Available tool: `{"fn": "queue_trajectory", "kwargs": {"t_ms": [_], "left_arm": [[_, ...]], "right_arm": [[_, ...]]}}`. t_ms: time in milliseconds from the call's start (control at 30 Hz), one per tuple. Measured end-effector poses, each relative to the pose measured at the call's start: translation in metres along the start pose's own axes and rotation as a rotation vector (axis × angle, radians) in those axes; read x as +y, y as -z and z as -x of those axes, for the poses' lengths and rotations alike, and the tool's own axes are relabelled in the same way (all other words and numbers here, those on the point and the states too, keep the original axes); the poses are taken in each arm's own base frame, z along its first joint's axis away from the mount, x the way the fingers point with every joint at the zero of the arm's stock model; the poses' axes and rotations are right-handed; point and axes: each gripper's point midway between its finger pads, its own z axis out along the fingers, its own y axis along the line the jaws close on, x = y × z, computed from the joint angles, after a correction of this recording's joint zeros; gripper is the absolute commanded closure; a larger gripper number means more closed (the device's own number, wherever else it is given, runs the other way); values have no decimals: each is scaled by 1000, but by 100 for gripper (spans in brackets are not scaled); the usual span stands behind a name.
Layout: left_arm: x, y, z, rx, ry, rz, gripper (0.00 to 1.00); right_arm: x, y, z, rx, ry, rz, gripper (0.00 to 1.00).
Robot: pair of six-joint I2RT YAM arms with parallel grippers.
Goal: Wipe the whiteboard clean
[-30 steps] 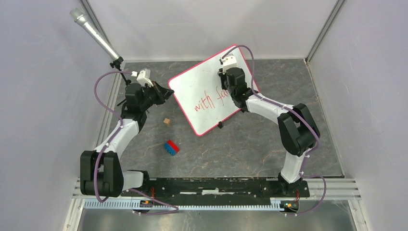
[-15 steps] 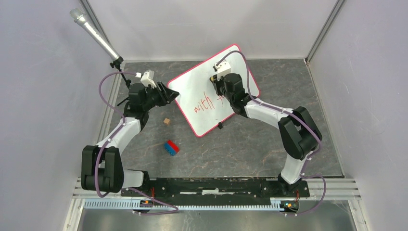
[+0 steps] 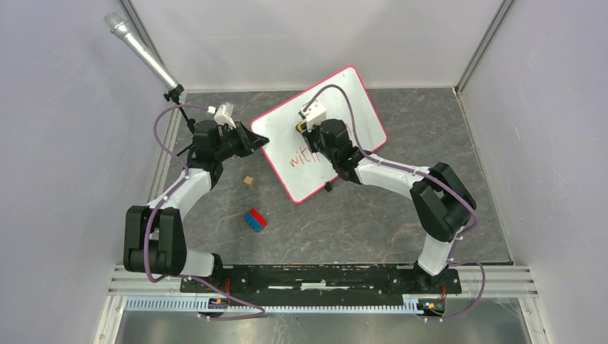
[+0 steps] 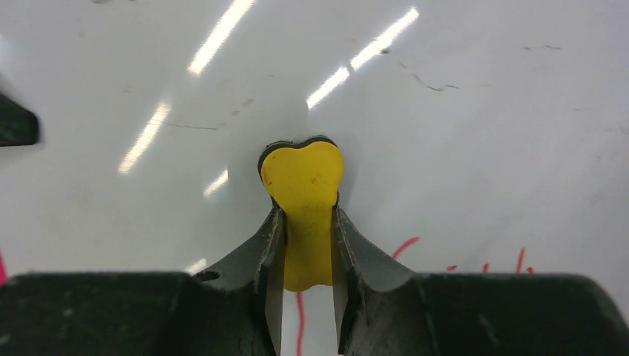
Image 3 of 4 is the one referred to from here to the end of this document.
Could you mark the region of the yellow round eraser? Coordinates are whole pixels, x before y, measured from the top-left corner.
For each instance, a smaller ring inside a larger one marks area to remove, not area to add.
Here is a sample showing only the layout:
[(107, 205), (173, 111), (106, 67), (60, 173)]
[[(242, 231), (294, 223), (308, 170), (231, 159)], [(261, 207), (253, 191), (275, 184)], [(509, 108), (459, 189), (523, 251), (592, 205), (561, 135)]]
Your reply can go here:
[(302, 121), (296, 125), (296, 130), (299, 133), (304, 133), (307, 130), (307, 124), (305, 121)]

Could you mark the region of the pink framed whiteboard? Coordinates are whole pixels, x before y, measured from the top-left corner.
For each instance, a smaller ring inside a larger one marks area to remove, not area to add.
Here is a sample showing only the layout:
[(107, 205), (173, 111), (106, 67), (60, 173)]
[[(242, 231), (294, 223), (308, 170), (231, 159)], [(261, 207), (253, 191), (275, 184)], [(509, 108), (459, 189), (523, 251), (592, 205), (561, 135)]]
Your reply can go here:
[(270, 166), (294, 204), (300, 204), (338, 178), (331, 163), (320, 153), (311, 153), (296, 130), (302, 120), (300, 109), (322, 87), (342, 88), (353, 108), (356, 134), (361, 147), (376, 152), (388, 141), (384, 125), (371, 101), (358, 70), (350, 65), (255, 118), (251, 131), (270, 142), (262, 148)]

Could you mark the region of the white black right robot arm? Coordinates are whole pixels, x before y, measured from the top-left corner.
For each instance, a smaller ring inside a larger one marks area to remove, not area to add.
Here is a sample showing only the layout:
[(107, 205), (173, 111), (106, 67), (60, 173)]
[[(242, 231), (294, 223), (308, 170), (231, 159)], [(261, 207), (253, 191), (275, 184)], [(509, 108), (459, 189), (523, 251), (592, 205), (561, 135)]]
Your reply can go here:
[(450, 252), (476, 203), (451, 167), (409, 166), (385, 160), (353, 144), (342, 120), (311, 125), (303, 120), (296, 130), (314, 153), (320, 153), (344, 181), (376, 186), (405, 196), (414, 204), (426, 237), (414, 263), (414, 283), (423, 292), (435, 291), (443, 282)]

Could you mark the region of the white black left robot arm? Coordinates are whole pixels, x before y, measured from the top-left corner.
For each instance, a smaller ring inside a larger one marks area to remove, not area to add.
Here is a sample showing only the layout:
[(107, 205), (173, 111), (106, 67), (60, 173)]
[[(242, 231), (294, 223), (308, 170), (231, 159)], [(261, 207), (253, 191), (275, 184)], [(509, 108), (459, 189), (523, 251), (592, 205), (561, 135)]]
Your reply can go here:
[(132, 206), (125, 216), (123, 263), (129, 272), (162, 276), (196, 276), (208, 292), (220, 290), (225, 273), (219, 256), (187, 247), (183, 220), (194, 204), (211, 191), (223, 172), (223, 162), (244, 158), (270, 142), (241, 122), (233, 126), (203, 120), (194, 126), (183, 170), (159, 197)]

